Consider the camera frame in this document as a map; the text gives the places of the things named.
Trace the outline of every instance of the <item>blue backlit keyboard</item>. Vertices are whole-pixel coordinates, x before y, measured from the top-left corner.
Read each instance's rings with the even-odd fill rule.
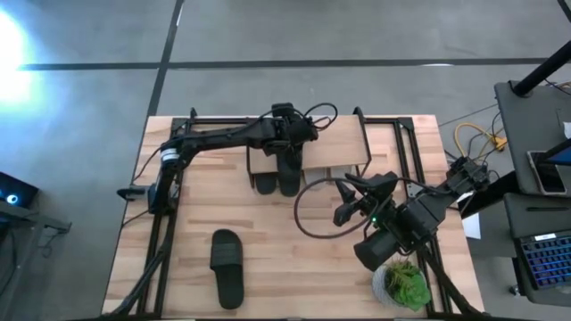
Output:
[[[571,231],[519,239],[536,290],[571,284]]]

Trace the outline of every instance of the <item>potted plant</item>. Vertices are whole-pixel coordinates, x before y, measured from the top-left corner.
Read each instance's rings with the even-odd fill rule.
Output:
[[[418,311],[430,299],[425,276],[409,261],[383,265],[373,275],[373,293],[384,304]]]

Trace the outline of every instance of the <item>green plant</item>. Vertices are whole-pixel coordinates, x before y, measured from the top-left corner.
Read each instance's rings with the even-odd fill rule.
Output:
[[[430,301],[425,278],[418,267],[408,261],[394,262],[387,267],[385,289],[393,300],[413,311]]]

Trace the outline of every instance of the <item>phone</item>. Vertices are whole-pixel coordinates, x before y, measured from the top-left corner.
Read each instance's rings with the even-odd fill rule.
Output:
[[[539,185],[543,194],[546,195],[561,195],[566,194],[567,189],[561,180],[561,175],[557,165],[547,162],[538,162],[545,152],[530,151],[527,152],[527,158],[532,166],[532,171],[535,180]]]

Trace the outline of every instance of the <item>wooden table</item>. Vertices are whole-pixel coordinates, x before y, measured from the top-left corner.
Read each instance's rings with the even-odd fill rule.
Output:
[[[448,166],[436,118],[412,117],[426,181],[437,185],[445,179]],[[139,168],[160,143],[169,138],[171,119],[151,117],[148,120]],[[367,133],[373,160],[366,176],[390,170],[400,174],[393,127],[367,125]],[[407,145],[405,149],[409,168],[414,170],[410,147]],[[294,198],[279,193],[255,193],[246,174],[244,151],[244,147],[237,147],[202,152],[186,170],[163,317],[357,318],[426,314],[423,309],[413,312],[386,307],[375,299],[370,286],[372,273],[360,264],[352,249],[362,240],[361,230],[336,240],[311,239],[295,226]],[[152,183],[158,169],[157,158],[151,161],[137,183]],[[395,190],[394,198],[397,202],[404,200],[402,185]],[[307,193],[301,201],[302,223],[315,233],[340,232],[332,223],[333,211],[340,203],[333,185]],[[133,202],[127,208],[125,219],[143,210],[145,202]],[[347,227],[356,222],[354,218]],[[152,216],[146,215],[122,230],[103,311],[117,307],[141,276],[151,225]],[[239,309],[231,311],[220,307],[216,279],[209,268],[211,236],[220,228],[235,231],[244,245],[245,298]],[[468,301],[483,310],[458,212],[447,212],[439,227],[438,240],[448,275]],[[434,276],[431,282],[437,310],[441,310]],[[153,302],[151,295],[149,309]]]

